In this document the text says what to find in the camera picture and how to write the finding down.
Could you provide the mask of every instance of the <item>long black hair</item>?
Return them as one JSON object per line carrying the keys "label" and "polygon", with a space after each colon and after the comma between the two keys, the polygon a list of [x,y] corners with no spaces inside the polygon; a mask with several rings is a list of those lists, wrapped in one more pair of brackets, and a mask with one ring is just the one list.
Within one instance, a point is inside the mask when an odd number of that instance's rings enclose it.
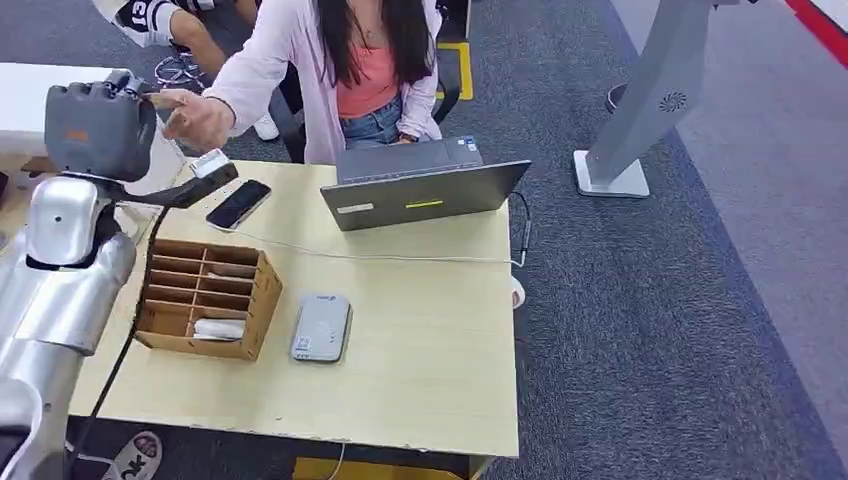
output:
{"label": "long black hair", "polygon": [[[433,71],[433,40],[421,0],[381,0],[381,17],[388,34],[389,48],[399,84],[415,83]],[[333,86],[342,82],[351,87],[361,82],[359,65],[351,50],[351,34],[364,35],[347,0],[315,0],[318,31],[324,45],[324,71],[333,62]]]}

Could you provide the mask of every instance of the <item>wristwatch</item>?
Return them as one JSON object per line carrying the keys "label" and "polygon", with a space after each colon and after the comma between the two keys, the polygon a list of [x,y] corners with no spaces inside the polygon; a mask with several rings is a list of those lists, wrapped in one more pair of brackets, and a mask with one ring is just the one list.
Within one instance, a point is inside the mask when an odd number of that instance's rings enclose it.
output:
{"label": "wristwatch", "polygon": [[400,132],[400,134],[398,135],[398,141],[400,141],[400,140],[406,140],[407,142],[410,142],[410,143],[416,143],[416,142],[418,142],[418,137],[414,137],[414,136],[412,136],[408,133]]}

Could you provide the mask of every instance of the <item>numbered jersey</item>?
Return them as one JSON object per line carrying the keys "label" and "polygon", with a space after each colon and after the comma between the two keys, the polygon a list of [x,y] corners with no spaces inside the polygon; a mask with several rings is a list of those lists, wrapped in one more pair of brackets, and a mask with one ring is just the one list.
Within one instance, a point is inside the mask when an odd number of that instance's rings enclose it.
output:
{"label": "numbered jersey", "polygon": [[211,10],[214,0],[94,0],[104,18],[141,47],[170,44],[171,16],[183,9]]}

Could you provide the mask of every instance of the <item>sneaker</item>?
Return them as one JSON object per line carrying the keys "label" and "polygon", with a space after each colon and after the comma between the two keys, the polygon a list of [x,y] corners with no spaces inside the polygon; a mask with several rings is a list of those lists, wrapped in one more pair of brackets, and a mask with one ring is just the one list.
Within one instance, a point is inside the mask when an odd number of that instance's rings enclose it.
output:
{"label": "sneaker", "polygon": [[521,282],[517,278],[512,277],[512,309],[515,310],[524,305],[524,300],[526,299],[527,294],[524,292]]}
{"label": "sneaker", "polygon": [[271,114],[268,112],[265,112],[265,115],[262,115],[262,118],[253,124],[253,128],[256,129],[256,134],[259,135],[259,138],[266,142],[280,136],[280,131],[277,130],[277,124],[274,123],[274,119],[271,118]]}
{"label": "sneaker", "polygon": [[115,457],[115,469],[106,472],[101,480],[151,480],[162,462],[162,441],[153,432],[136,434]]}

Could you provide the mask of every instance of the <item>white stand base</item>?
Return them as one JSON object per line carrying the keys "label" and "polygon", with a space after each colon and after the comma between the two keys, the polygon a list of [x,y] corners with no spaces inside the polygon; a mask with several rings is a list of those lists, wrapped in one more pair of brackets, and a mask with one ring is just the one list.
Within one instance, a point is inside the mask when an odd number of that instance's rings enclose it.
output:
{"label": "white stand base", "polygon": [[605,185],[592,183],[586,166],[587,150],[574,152],[574,171],[577,173],[577,189],[591,197],[645,198],[651,194],[648,181],[642,172],[642,162],[637,158],[612,182]]}

